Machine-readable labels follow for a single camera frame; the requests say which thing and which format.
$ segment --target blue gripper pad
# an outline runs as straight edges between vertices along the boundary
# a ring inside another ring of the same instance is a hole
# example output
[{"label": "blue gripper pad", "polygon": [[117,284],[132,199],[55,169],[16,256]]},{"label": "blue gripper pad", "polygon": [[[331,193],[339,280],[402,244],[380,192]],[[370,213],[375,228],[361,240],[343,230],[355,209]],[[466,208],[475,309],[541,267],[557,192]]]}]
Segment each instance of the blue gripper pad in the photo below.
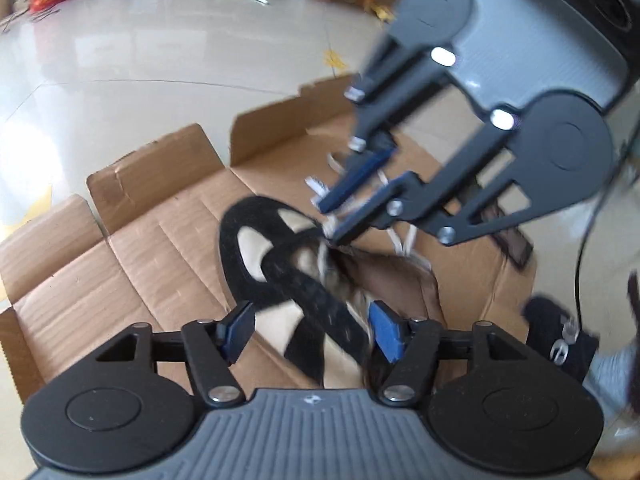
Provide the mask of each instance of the blue gripper pad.
[{"label": "blue gripper pad", "polygon": [[404,354],[400,327],[377,301],[372,301],[369,305],[369,323],[373,328],[376,343],[386,360],[390,363],[398,361]]},{"label": "blue gripper pad", "polygon": [[[49,468],[31,480],[89,478]],[[100,480],[506,480],[444,451],[411,410],[366,390],[258,390],[209,412],[164,460]],[[545,480],[593,480],[574,469]],[[532,477],[529,480],[542,480]]]},{"label": "blue gripper pad", "polygon": [[220,348],[222,357],[229,363],[238,361],[242,350],[255,331],[255,309],[252,304],[240,307],[240,313],[226,329],[225,342]]},{"label": "blue gripper pad", "polygon": [[343,175],[338,183],[329,190],[318,202],[318,211],[328,214],[338,209],[347,199],[354,195],[377,170],[384,168],[396,148],[389,148],[381,152],[371,153],[369,156],[361,155],[363,160],[357,168]]}]

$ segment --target round joint cover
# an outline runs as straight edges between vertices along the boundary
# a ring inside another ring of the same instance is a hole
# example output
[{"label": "round joint cover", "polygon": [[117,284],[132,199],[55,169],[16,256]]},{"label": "round joint cover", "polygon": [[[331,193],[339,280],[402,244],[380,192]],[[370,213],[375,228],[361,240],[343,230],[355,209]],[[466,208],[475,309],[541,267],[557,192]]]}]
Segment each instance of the round joint cover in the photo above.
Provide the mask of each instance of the round joint cover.
[{"label": "round joint cover", "polygon": [[542,476],[584,465],[603,418],[593,396],[551,363],[518,360],[480,365],[447,383],[431,399],[428,423],[465,462]]},{"label": "round joint cover", "polygon": [[22,434],[39,465],[99,475],[158,460],[194,422],[190,395],[173,381],[139,365],[86,358],[28,400]]},{"label": "round joint cover", "polygon": [[84,430],[115,430],[129,424],[140,413],[140,400],[126,390],[99,388],[73,398],[66,416]]},{"label": "round joint cover", "polygon": [[546,135],[549,158],[558,168],[574,171],[584,165],[587,147],[578,126],[562,122],[550,128]]},{"label": "round joint cover", "polygon": [[405,47],[446,47],[471,16],[473,0],[401,0],[388,33]]}]

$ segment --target metal screw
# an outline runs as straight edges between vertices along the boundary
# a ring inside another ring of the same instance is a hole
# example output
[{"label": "metal screw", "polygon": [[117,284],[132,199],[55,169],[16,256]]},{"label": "metal screw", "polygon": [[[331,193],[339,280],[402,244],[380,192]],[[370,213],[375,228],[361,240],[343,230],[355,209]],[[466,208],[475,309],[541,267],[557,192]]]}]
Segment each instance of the metal screw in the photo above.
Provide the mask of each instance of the metal screw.
[{"label": "metal screw", "polygon": [[400,200],[392,200],[386,205],[386,212],[391,216],[398,216],[402,214],[402,202]]},{"label": "metal screw", "polygon": [[240,390],[235,386],[216,386],[209,390],[209,398],[215,402],[231,402],[240,397]]},{"label": "metal screw", "polygon": [[562,324],[562,339],[564,339],[567,344],[574,344],[576,341],[578,341],[579,335],[580,327],[578,326],[578,322],[573,317],[569,318]]},{"label": "metal screw", "polygon": [[493,126],[501,130],[511,130],[516,125],[516,118],[500,108],[491,112],[490,120]]},{"label": "metal screw", "polygon": [[456,237],[456,230],[450,226],[444,226],[438,231],[438,241],[443,245],[449,245]]},{"label": "metal screw", "polygon": [[360,137],[351,137],[351,139],[349,139],[349,149],[353,150],[354,152],[361,153],[366,147],[367,141],[361,139]]},{"label": "metal screw", "polygon": [[354,88],[353,86],[350,86],[344,91],[344,96],[349,101],[352,101],[354,103],[359,103],[364,99],[364,92],[359,88]]},{"label": "metal screw", "polygon": [[437,46],[431,51],[431,59],[442,66],[453,66],[456,62],[456,55],[446,48]]},{"label": "metal screw", "polygon": [[406,384],[396,384],[395,386],[389,386],[383,392],[385,399],[392,402],[406,402],[414,398],[414,389]]},{"label": "metal screw", "polygon": [[549,358],[556,366],[562,366],[568,355],[569,345],[564,339],[556,339],[556,342],[551,347],[551,352],[549,352]]}]

